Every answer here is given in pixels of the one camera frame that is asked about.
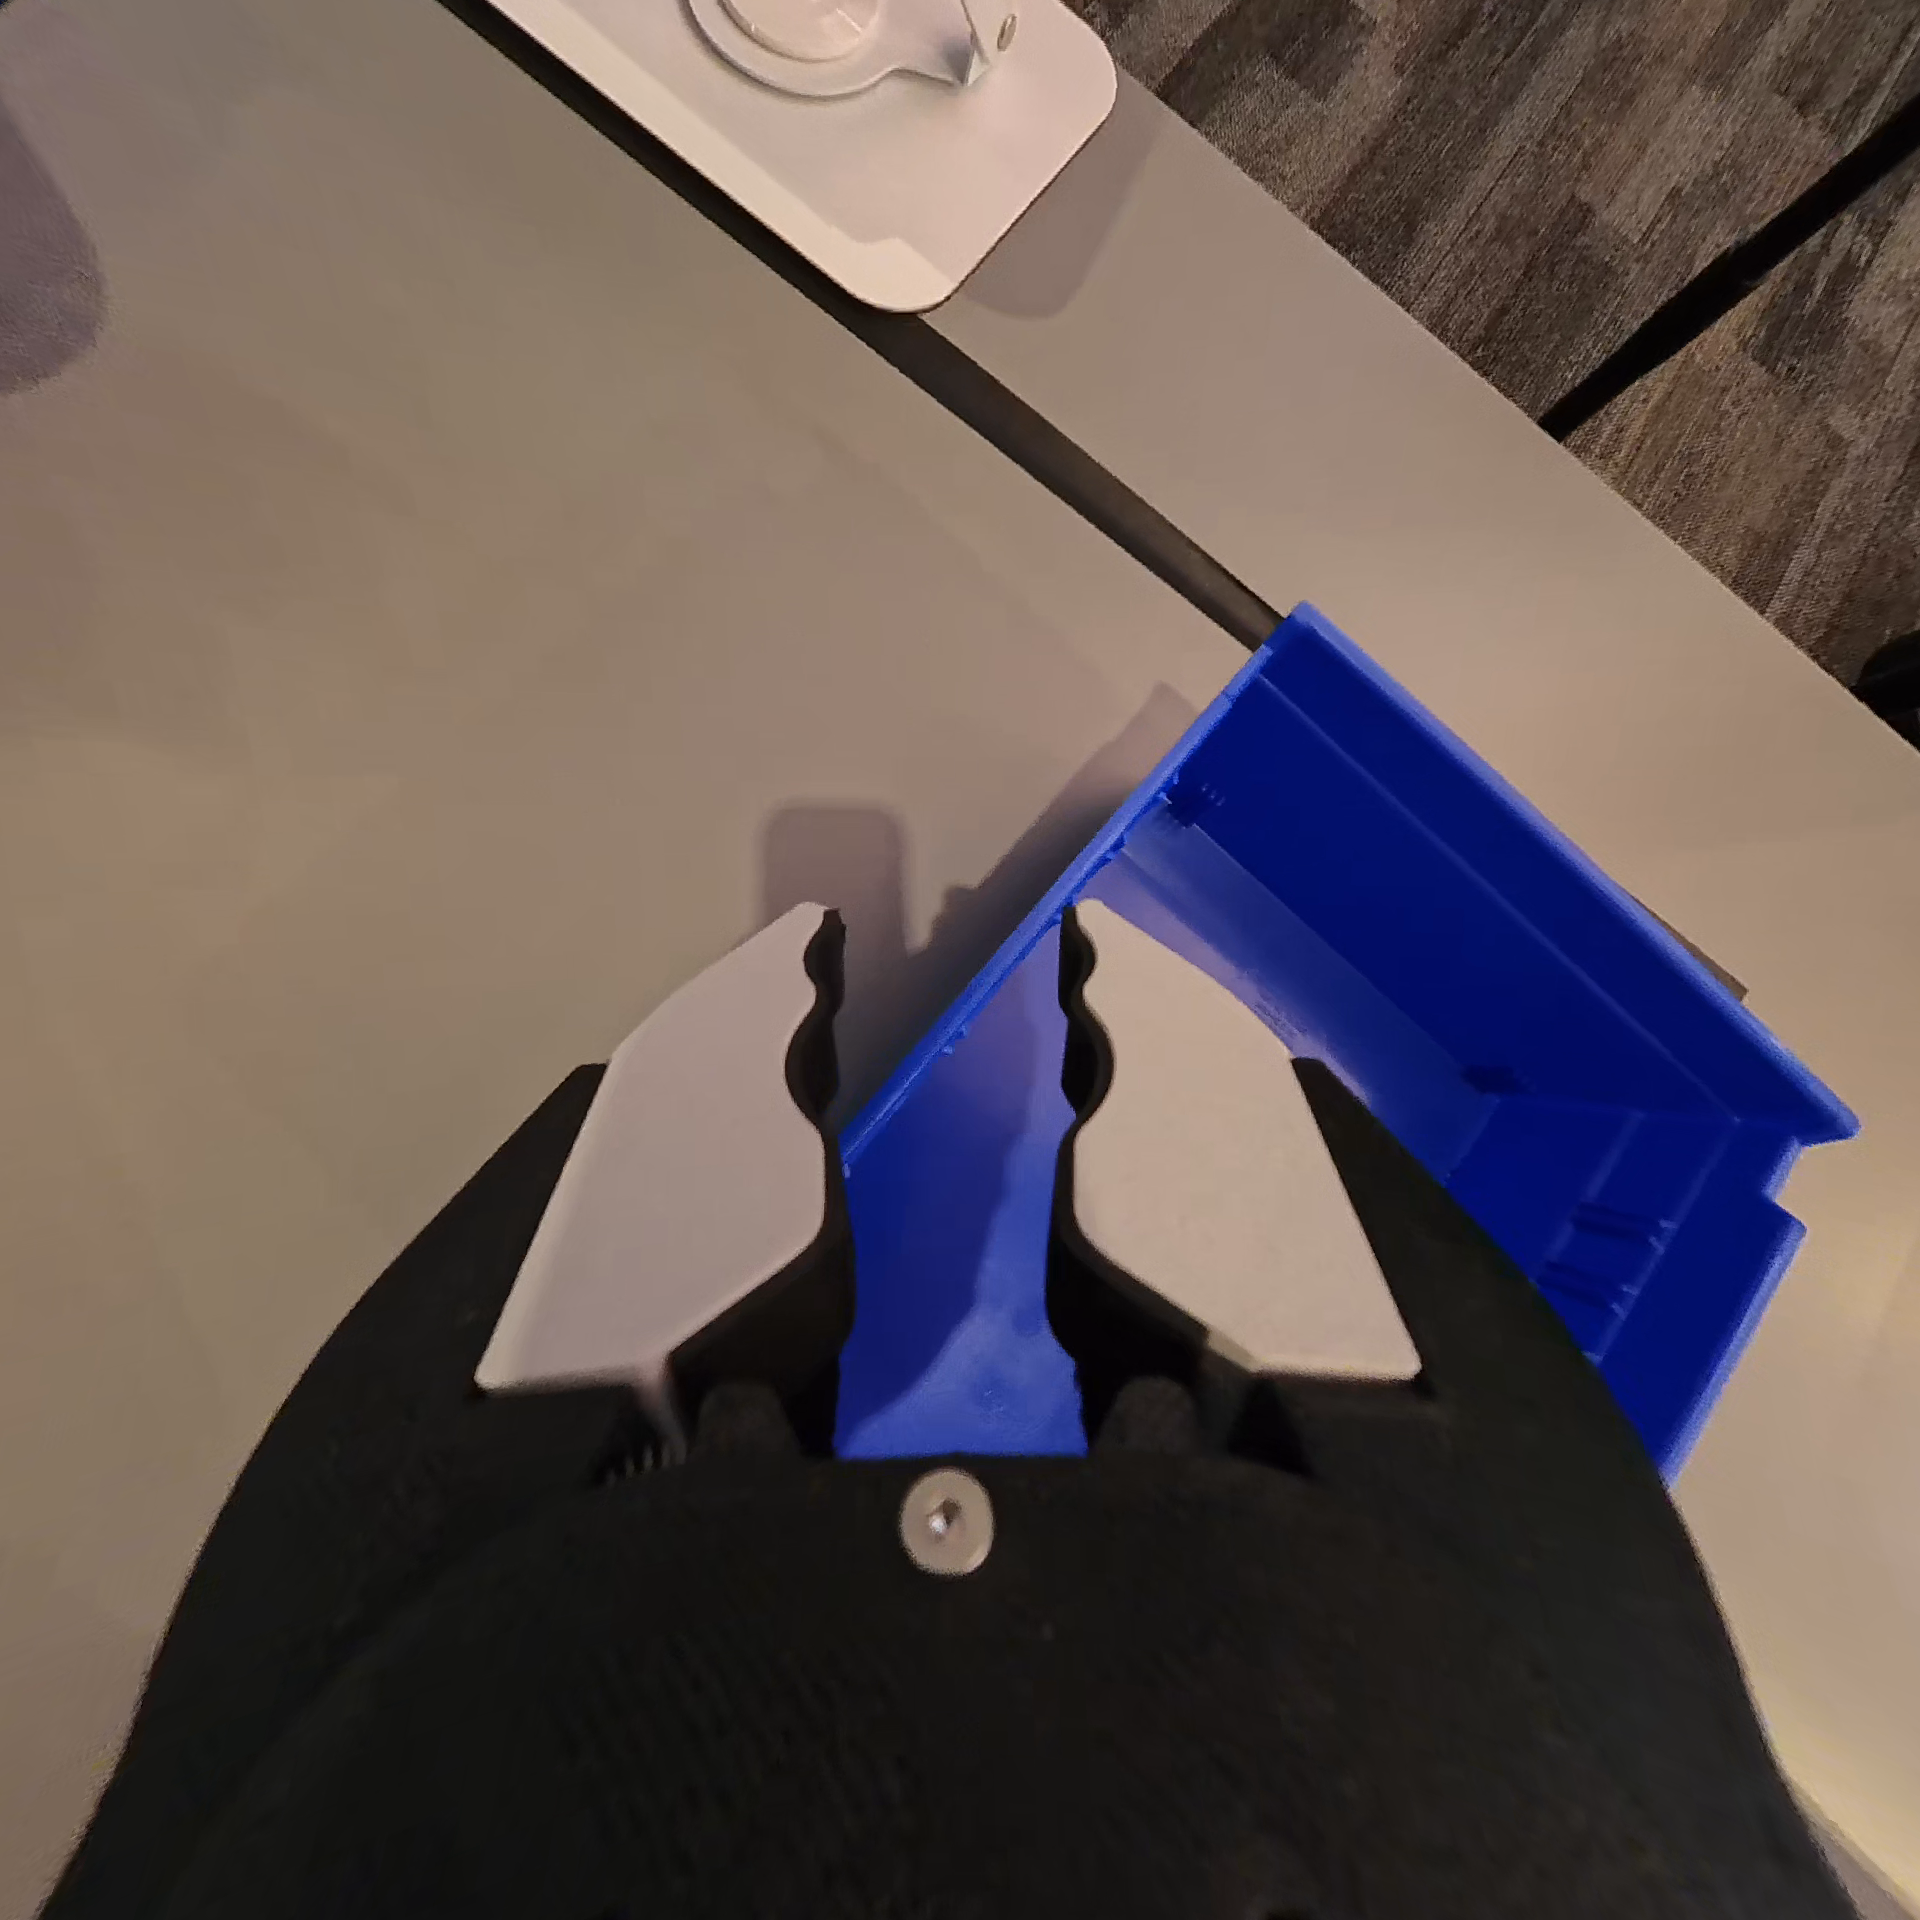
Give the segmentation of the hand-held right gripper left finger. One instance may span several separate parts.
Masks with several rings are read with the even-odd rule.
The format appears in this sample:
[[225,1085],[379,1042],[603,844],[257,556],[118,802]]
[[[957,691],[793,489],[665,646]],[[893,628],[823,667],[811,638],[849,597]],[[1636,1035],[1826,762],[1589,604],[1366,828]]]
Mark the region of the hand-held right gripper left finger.
[[845,924],[801,902],[619,1042],[476,1382],[692,1396],[692,1347],[823,1244]]

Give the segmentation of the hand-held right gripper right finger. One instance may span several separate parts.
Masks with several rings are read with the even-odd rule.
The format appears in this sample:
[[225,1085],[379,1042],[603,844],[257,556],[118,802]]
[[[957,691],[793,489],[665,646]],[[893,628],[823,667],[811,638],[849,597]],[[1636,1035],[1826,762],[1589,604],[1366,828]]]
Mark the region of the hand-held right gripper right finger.
[[1070,1125],[1049,1326],[1084,1386],[1405,1386],[1419,1354],[1311,1114],[1303,1063],[1113,906],[1060,922]]

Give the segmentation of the blue plastic bin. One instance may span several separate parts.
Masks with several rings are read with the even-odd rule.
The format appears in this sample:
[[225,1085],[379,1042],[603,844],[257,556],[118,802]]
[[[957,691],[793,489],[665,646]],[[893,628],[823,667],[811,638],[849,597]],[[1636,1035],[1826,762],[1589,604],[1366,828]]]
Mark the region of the blue plastic bin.
[[1044,1326],[1059,919],[1086,897],[1329,1066],[1516,1260],[1670,1481],[1858,1118],[1667,924],[1297,607],[842,1133],[839,1457],[1073,1453]]

